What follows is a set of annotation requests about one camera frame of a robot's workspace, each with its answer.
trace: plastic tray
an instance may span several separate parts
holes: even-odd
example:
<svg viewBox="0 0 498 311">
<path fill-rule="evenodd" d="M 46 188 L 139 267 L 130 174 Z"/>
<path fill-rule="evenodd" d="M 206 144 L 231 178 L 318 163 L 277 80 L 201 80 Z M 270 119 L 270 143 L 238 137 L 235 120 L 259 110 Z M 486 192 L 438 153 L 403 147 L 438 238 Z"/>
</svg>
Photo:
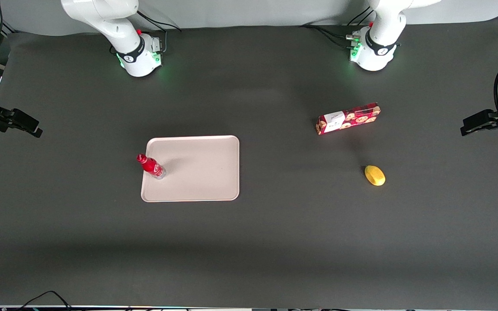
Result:
<svg viewBox="0 0 498 311">
<path fill-rule="evenodd" d="M 154 138 L 146 155 L 166 169 L 163 179 L 144 172 L 145 202 L 228 201 L 239 195 L 236 136 Z"/>
</svg>

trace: yellow lemon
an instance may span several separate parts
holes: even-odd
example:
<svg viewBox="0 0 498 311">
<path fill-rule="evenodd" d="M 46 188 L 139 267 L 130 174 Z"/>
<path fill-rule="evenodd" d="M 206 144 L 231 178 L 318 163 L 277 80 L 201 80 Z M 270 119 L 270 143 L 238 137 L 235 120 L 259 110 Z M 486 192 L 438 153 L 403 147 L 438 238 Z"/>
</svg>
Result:
<svg viewBox="0 0 498 311">
<path fill-rule="evenodd" d="M 383 175 L 383 171 L 374 165 L 365 167 L 364 175 L 366 176 L 366 179 L 375 186 L 381 186 L 386 182 L 386 176 Z"/>
</svg>

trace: table surface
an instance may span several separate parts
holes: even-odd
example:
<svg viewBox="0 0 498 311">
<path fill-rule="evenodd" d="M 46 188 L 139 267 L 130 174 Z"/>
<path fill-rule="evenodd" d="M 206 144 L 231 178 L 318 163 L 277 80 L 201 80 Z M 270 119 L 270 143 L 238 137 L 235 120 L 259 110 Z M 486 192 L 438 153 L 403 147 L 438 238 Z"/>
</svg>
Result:
<svg viewBox="0 0 498 311">
<path fill-rule="evenodd" d="M 44 133 L 0 133 L 0 304 L 52 289 L 72 305 L 498 310 L 498 131 L 459 131 L 494 107 L 498 19 L 399 41 L 371 73 L 311 29 L 170 32 L 164 67 L 134 78 L 103 36 L 12 37 L 0 102 Z M 316 135 L 318 115 L 374 101 L 376 122 Z M 237 199 L 142 201 L 148 140 L 223 134 L 241 142 Z"/>
</svg>

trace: white label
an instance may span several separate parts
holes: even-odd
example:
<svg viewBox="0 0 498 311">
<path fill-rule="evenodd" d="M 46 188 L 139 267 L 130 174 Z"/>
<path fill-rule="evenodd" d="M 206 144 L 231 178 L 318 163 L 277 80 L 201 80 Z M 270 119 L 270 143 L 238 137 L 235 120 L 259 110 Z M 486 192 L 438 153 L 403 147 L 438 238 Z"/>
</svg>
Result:
<svg viewBox="0 0 498 311">
<path fill-rule="evenodd" d="M 332 114 L 325 114 L 324 118 L 326 119 L 326 128 L 324 128 L 324 133 L 332 132 L 332 130 L 339 130 L 345 121 L 345 114 L 340 112 L 334 112 Z"/>
</svg>

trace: bottle label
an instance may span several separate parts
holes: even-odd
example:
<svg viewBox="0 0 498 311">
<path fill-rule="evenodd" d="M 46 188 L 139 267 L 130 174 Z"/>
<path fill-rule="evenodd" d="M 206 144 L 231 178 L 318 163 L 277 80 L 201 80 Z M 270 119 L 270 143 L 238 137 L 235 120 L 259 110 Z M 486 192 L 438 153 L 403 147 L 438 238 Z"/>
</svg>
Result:
<svg viewBox="0 0 498 311">
<path fill-rule="evenodd" d="M 155 167 L 153 168 L 151 175 L 160 177 L 160 175 L 162 174 L 163 174 L 163 167 L 158 164 L 155 164 Z"/>
</svg>

